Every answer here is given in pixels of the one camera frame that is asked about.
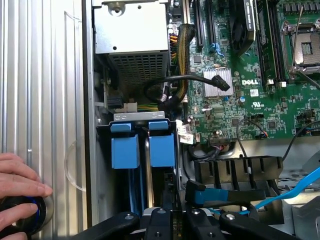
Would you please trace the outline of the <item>person's right hand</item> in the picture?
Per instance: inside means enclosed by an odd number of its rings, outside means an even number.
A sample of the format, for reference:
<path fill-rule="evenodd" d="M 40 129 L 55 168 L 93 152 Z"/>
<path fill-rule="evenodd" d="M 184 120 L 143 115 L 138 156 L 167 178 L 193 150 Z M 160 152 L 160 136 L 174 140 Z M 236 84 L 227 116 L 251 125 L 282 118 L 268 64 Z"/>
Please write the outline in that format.
<path fill-rule="evenodd" d="M 26 219 L 35 214 L 38 207 L 34 203 L 23 203 L 12 208 L 0 212 L 0 231 L 11 226 L 13 223 L 21 219 Z M 3 240 L 27 240 L 27 234 L 24 232 L 17 232 L 9 234 L 2 238 Z"/>

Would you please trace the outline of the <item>person's left hand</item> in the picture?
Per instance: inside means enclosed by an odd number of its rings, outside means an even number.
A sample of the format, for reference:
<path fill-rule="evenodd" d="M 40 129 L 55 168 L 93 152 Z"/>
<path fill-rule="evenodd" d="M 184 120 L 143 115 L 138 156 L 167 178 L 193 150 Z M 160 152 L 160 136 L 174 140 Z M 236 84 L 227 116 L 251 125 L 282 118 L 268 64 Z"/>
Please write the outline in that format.
<path fill-rule="evenodd" d="M 38 174 L 13 153 L 0 155 L 0 197 L 48 197 L 53 189 L 42 183 Z"/>

